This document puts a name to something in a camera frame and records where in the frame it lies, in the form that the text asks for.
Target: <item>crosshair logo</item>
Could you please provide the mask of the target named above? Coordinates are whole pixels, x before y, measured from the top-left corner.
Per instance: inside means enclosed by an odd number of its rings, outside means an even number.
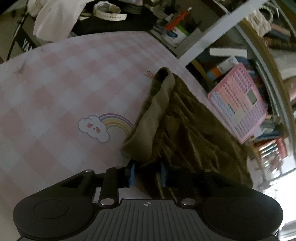
[[[150,202],[146,202],[146,203],[144,203],[144,205],[145,205],[146,207],[149,207],[149,206],[151,206],[151,205],[153,205],[153,204],[150,203]]]

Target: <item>ribbed gray panel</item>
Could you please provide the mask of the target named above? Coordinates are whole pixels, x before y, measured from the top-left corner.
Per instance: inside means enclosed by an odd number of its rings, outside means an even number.
[[[231,241],[210,230],[197,212],[172,200],[123,200],[101,210],[84,231],[64,241]],[[274,241],[271,236],[264,241]]]

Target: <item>rainbow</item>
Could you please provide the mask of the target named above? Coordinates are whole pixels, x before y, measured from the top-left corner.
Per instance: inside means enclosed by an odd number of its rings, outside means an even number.
[[[125,117],[114,114],[114,113],[107,113],[99,116],[101,122],[105,124],[107,130],[111,127],[117,127],[122,129],[126,135],[130,133],[133,128],[133,124]]]

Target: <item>pink and white checkered pattern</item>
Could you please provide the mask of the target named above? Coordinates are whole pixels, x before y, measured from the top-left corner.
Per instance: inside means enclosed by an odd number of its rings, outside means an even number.
[[[78,121],[115,113],[134,123],[149,92],[147,71],[164,66],[225,124],[194,77],[145,32],[65,39],[0,65],[0,195],[9,206],[85,169],[125,166],[122,130],[109,129],[100,143]]]

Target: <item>small screen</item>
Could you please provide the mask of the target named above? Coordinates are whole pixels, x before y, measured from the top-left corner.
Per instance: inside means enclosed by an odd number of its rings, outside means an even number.
[[[251,101],[252,105],[254,105],[257,101],[256,96],[254,95],[254,92],[252,90],[250,90],[247,94],[249,100]]]

